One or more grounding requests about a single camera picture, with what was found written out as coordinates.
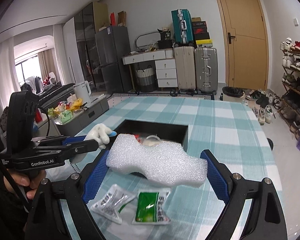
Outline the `person's left hand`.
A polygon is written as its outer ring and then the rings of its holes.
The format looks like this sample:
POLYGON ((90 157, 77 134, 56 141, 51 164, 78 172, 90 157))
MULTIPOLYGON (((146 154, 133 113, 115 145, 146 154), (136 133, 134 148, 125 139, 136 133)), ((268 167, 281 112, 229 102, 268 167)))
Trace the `person's left hand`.
POLYGON ((29 179, 29 177, 26 176, 25 174, 21 174, 18 172, 14 172, 10 170, 8 172, 17 185, 24 186, 24 187, 29 186, 31 188, 31 190, 29 190, 26 193, 27 198, 30 200, 33 200, 41 180, 46 177, 45 170, 39 171, 38 175, 33 179, 29 179))

